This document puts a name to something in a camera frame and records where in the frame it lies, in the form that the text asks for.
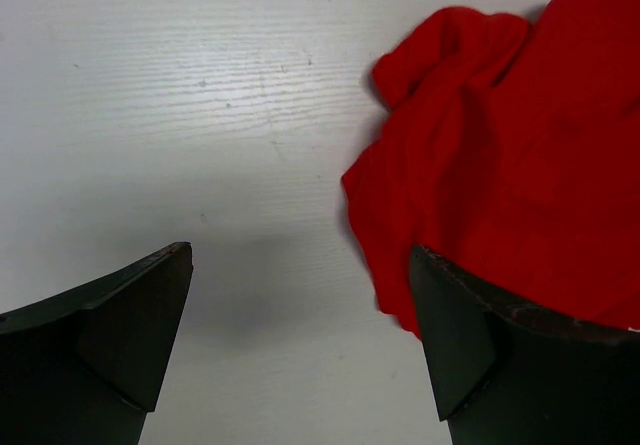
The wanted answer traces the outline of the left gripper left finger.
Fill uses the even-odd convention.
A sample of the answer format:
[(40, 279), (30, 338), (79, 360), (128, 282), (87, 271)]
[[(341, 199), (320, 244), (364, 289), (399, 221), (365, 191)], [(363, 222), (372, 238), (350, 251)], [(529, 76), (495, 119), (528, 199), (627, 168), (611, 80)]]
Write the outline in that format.
[(136, 444), (155, 411), (193, 273), (173, 243), (1, 316), (4, 444)]

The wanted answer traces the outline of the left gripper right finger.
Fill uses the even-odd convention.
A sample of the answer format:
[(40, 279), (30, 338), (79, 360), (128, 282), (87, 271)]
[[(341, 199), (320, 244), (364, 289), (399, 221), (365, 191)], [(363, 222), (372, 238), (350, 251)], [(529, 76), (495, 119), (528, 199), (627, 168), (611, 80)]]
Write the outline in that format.
[(639, 335), (504, 290), (423, 246), (409, 265), (437, 413), (455, 444), (635, 444)]

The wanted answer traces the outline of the red t shirt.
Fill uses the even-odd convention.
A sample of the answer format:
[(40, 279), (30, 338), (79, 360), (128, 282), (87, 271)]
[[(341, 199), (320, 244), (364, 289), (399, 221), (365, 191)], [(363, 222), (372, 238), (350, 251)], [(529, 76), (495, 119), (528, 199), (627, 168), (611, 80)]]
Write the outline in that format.
[(380, 310), (419, 330), (411, 248), (553, 310), (639, 327), (639, 0), (536, 20), (451, 6), (375, 64), (390, 114), (345, 172)]

